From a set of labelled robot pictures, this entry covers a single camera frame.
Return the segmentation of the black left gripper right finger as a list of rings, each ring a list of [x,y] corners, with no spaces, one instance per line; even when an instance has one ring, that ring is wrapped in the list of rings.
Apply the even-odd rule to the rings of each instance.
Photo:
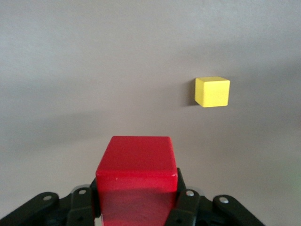
[[[175,206],[164,226],[266,226],[237,199],[218,195],[212,201],[188,189],[178,168]]]

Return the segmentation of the yellow wooden block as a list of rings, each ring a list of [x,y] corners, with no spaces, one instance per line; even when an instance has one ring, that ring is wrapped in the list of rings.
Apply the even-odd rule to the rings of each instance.
[[[195,79],[194,100],[204,108],[229,104],[230,80],[222,77],[198,77]]]

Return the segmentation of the red wooden block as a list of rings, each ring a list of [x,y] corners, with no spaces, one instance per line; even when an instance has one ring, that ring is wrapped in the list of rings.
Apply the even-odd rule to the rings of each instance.
[[[103,226],[164,226],[178,187],[171,138],[113,136],[95,178]]]

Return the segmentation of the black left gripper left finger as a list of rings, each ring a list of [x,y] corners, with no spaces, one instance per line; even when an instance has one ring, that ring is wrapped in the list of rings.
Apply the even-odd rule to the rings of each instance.
[[[64,198],[40,193],[4,217],[4,226],[95,226],[99,217],[96,180]]]

